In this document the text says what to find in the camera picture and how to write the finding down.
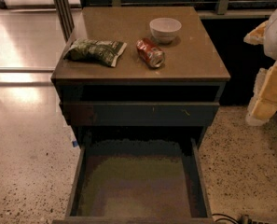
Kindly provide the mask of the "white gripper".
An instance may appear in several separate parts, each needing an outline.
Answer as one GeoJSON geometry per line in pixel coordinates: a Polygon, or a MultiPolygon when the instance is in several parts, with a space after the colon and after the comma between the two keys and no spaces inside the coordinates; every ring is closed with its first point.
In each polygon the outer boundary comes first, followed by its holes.
{"type": "Polygon", "coordinates": [[[253,88],[254,95],[247,107],[246,123],[261,126],[277,112],[277,8],[268,21],[260,23],[243,41],[250,45],[264,43],[265,55],[276,60],[269,69],[259,69],[253,88]]]}

